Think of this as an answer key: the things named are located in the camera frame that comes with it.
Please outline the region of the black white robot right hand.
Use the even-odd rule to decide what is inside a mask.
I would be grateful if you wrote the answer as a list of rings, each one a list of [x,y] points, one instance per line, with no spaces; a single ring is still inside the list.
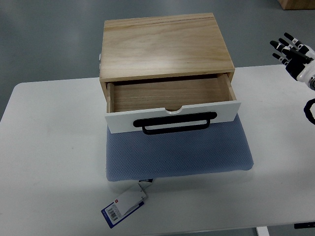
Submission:
[[[315,76],[315,51],[287,32],[284,36],[288,41],[282,38],[270,41],[271,46],[280,52],[280,55],[273,53],[273,57],[285,66],[294,80],[308,86],[309,79]]]

